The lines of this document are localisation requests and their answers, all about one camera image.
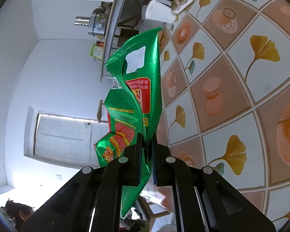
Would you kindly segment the metal pot on shelf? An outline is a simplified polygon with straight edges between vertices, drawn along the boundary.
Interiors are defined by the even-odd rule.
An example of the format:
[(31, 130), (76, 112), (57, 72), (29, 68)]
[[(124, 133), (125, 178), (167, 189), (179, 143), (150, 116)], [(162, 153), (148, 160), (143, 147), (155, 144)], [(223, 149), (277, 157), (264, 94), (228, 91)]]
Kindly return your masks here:
[(77, 16), (75, 26), (85, 26), (88, 34), (95, 37), (104, 37), (110, 17), (112, 3), (101, 2), (101, 6), (93, 10), (90, 17)]

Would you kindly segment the wooden chair left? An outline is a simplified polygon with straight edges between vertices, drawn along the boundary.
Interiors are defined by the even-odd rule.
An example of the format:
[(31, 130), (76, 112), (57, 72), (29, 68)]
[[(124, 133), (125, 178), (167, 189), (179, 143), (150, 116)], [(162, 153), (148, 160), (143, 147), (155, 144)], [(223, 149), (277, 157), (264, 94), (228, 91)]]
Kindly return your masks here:
[(99, 101), (98, 111), (97, 111), (97, 121), (99, 123), (108, 123), (108, 112), (105, 107), (104, 101)]

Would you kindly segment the green packet on shelf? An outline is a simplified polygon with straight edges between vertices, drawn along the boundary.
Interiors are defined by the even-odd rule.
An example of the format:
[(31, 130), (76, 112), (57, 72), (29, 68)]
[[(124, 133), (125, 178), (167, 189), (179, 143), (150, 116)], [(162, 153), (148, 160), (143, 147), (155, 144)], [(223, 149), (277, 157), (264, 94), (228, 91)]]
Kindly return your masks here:
[(103, 55), (104, 48), (93, 44), (90, 51), (90, 56), (92, 56), (95, 60), (102, 60)]

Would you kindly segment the white paper cup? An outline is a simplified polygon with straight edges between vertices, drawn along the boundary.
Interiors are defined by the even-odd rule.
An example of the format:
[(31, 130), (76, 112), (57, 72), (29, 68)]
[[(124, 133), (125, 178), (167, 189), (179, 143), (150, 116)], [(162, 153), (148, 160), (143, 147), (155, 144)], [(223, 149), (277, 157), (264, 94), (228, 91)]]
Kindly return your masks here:
[(171, 24), (175, 22), (177, 14), (173, 13), (171, 8), (165, 4), (151, 0), (146, 8), (145, 18)]

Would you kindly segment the green snack bag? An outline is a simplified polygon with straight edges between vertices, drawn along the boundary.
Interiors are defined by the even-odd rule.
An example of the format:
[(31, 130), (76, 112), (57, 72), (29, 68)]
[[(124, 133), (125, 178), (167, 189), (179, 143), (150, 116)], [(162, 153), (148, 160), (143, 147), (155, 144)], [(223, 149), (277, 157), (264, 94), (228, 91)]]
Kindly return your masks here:
[(101, 167), (136, 144), (138, 134), (149, 143), (157, 131), (162, 113), (161, 30), (153, 28), (133, 36), (105, 63), (113, 87), (104, 101), (109, 132), (94, 145)]

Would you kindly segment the white door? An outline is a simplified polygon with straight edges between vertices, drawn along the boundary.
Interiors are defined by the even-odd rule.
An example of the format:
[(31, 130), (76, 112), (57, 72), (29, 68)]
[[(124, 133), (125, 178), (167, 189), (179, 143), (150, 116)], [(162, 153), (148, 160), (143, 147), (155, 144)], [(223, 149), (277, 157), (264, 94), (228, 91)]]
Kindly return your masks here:
[(55, 115), (29, 107), (24, 156), (69, 168), (99, 167), (94, 144), (109, 132), (97, 119)]

